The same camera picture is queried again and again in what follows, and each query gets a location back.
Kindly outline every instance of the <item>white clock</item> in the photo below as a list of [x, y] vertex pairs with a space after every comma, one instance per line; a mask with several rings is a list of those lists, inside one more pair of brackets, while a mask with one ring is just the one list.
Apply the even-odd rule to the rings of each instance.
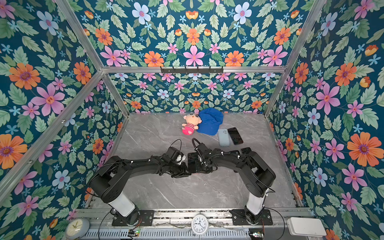
[[197, 214], [193, 219], [192, 219], [192, 231], [196, 235], [204, 235], [207, 233], [209, 228], [209, 223], [208, 219], [202, 215], [202, 214]]
[[66, 230], [65, 236], [69, 240], [83, 237], [89, 229], [89, 220], [86, 218], [77, 218], [71, 221]]

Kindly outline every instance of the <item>phone case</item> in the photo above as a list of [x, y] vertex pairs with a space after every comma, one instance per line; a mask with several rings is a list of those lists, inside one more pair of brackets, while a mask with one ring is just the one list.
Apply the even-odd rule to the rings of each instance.
[[217, 131], [217, 134], [218, 134], [218, 142], [221, 147], [228, 147], [229, 145], [231, 145], [228, 130], [219, 129]]

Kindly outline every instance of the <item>pink plush toy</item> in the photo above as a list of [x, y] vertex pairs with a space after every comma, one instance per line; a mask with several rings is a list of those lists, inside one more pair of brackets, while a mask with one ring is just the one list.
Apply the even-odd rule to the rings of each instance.
[[182, 124], [185, 135], [192, 135], [195, 130], [199, 129], [197, 125], [202, 122], [201, 118], [194, 113], [185, 115], [184, 119], [187, 121], [187, 123]]

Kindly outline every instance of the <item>wallpaper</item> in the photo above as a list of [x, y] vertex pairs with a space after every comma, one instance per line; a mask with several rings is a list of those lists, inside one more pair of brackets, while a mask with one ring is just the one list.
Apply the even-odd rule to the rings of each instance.
[[52, 1], [1, 0], [0, 38], [1, 179], [95, 70]]
[[111, 78], [130, 112], [185, 113], [215, 108], [262, 113], [280, 74], [116, 73]]
[[77, 17], [106, 66], [277, 66], [286, 63], [313, 0], [78, 4]]
[[384, 238], [383, 1], [331, 1], [270, 115], [327, 240]]
[[[122, 113], [100, 81], [0, 208], [0, 239], [60, 240], [106, 161]], [[1, 135], [6, 139], [10, 134]]]

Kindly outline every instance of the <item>metal beam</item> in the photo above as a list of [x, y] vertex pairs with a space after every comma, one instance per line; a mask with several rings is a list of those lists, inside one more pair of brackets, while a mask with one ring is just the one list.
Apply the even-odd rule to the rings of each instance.
[[102, 72], [97, 71], [89, 80], [89, 82], [80, 90], [80, 92], [72, 99], [72, 101], [64, 108], [64, 110], [55, 118], [52, 124], [40, 135], [40, 137], [32, 144], [28, 151], [21, 157], [13, 168], [4, 176], [0, 182], [0, 205], [16, 187], [32, 167], [33, 163], [45, 151], [47, 145], [53, 141], [66, 120], [70, 119], [72, 114], [80, 107], [86, 96], [99, 83]]
[[304, 47], [304, 44], [307, 41], [307, 38], [308, 38], [310, 32], [312, 31], [312, 28], [313, 28], [317, 18], [319, 17], [321, 9], [323, 8], [326, 1], [327, 0], [315, 0], [314, 1], [311, 10], [308, 13], [308, 17], [304, 22], [301, 33], [300, 33], [300, 35], [296, 41], [296, 44], [293, 47], [293, 50], [292, 50], [292, 52], [288, 58], [287, 65], [286, 65], [286, 71], [281, 76], [279, 82], [277, 83], [275, 90], [273, 91], [273, 94], [269, 100], [268, 108], [264, 112], [264, 115], [266, 117], [268, 117], [274, 104], [276, 103], [276, 101], [279, 97], [279, 94], [284, 87], [284, 82], [285, 82], [285, 80], [288, 79], [295, 62], [297, 61], [297, 58], [299, 57], [300, 51]]
[[88, 36], [85, 35], [84, 28], [82, 27], [73, 9], [71, 8], [71, 5], [68, 3], [67, 0], [56, 0], [56, 3], [60, 8], [61, 12], [63, 13], [65, 19], [69, 23], [72, 31], [75, 33], [76, 37], [78, 38], [80, 44], [82, 45], [85, 52], [87, 53], [89, 59], [95, 66], [96, 70], [100, 71], [104, 65], [101, 62], [96, 50], [93, 48], [91, 42], [89, 41]]
[[[198, 73], [199, 70], [207, 71], [209, 67], [103, 67], [104, 73], [162, 73], [163, 71], [172, 71], [176, 70], [177, 72], [185, 72], [185, 69], [196, 70]], [[212, 73], [216, 70], [221, 70], [221, 67], [211, 67]], [[256, 66], [256, 67], [223, 67], [224, 73], [283, 73], [285, 72], [286, 67], [283, 66]]]
[[112, 79], [109, 76], [109, 74], [106, 74], [106, 73], [104, 74], [103, 81], [104, 81], [105, 85], [107, 86], [107, 88], [109, 89], [112, 98], [116, 101], [116, 104], [119, 106], [120, 111], [122, 112], [124, 117], [128, 117], [128, 115], [129, 115], [128, 109], [125, 106], [124, 101], [121, 98], [121, 95], [118, 92], [116, 86], [113, 84]]

